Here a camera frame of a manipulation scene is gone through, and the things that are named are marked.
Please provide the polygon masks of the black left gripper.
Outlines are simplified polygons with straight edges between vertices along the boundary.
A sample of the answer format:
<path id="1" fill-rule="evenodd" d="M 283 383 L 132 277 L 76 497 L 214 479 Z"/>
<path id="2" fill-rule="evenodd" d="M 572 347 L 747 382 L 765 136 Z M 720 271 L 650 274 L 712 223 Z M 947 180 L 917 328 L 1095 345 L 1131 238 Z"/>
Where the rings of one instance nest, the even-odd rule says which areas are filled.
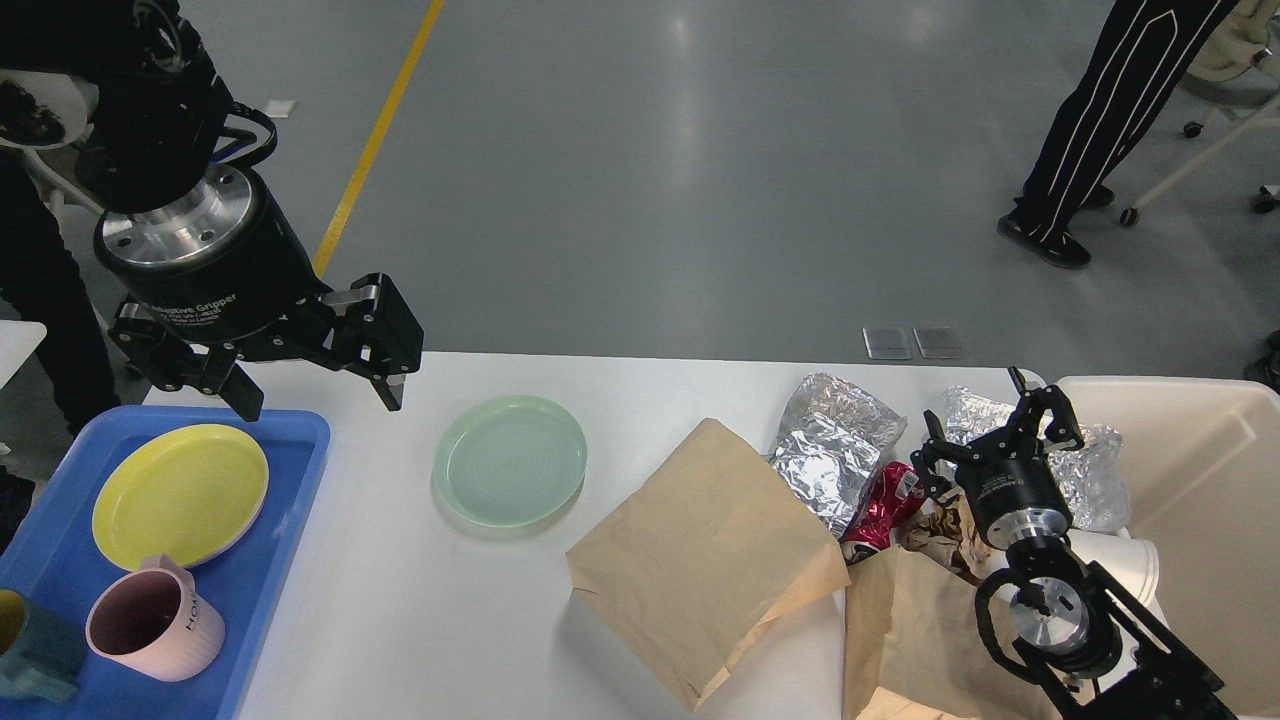
<path id="1" fill-rule="evenodd" d="M 137 372 L 165 392 L 218 397 L 244 421 L 260 418 L 264 392 L 238 348 L 198 354 L 191 343 L 232 342 L 271 324 L 271 360 L 360 375 L 393 413 L 420 369 L 424 329 L 393 279 L 371 273 L 348 290 L 320 281 L 251 168 L 210 165 L 164 208 L 105 213 L 93 251 L 125 287 L 108 334 Z"/>

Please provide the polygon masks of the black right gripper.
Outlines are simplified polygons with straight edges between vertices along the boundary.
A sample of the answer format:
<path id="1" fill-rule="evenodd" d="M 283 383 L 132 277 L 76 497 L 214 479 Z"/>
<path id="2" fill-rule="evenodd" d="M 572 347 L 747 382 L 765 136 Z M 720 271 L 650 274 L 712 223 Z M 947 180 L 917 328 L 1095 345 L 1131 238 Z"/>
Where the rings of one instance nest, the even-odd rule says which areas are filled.
<path id="1" fill-rule="evenodd" d="M 931 410 L 923 413 L 925 441 L 910 454 L 925 496 L 955 503 L 961 488 L 982 541 L 1000 551 L 1068 534 L 1073 516 L 1043 456 L 1085 447 L 1071 401 L 1057 386 L 1032 387 L 1016 366 L 1007 373 L 1019 395 L 1007 419 L 1007 455 L 1016 457 L 977 460 L 975 450 L 946 439 L 943 423 Z M 956 466 L 960 487 L 940 474 L 942 461 Z"/>

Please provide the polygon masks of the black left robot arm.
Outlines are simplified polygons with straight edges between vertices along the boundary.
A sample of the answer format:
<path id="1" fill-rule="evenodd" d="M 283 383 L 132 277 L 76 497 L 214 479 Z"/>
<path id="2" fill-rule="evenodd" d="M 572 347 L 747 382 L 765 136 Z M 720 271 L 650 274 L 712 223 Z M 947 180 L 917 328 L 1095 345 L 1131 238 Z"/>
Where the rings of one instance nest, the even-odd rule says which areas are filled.
<path id="1" fill-rule="evenodd" d="M 97 260 L 125 287 L 109 328 L 150 383 L 253 421 L 244 363 L 305 360 L 403 405 L 424 332 L 383 273 L 317 278 L 255 167 L 274 122 L 233 99 L 175 1 L 5 1 L 3 142 L 77 145 Z"/>

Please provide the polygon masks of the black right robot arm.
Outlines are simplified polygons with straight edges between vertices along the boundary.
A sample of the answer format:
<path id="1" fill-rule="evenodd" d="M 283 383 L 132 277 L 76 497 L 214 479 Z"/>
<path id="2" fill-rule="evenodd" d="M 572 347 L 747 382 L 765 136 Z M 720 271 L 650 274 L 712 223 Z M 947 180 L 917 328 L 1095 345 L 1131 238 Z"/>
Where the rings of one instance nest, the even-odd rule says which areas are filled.
<path id="1" fill-rule="evenodd" d="M 966 501 L 979 537 L 1006 557 L 975 592 L 975 626 L 992 660 L 1039 687 L 1064 719 L 1230 719 L 1222 680 L 1100 562 L 1084 562 L 1048 455 L 1085 445 L 1069 397 L 1030 387 L 1005 424 L 964 445 L 925 413 L 911 454 L 927 495 Z"/>

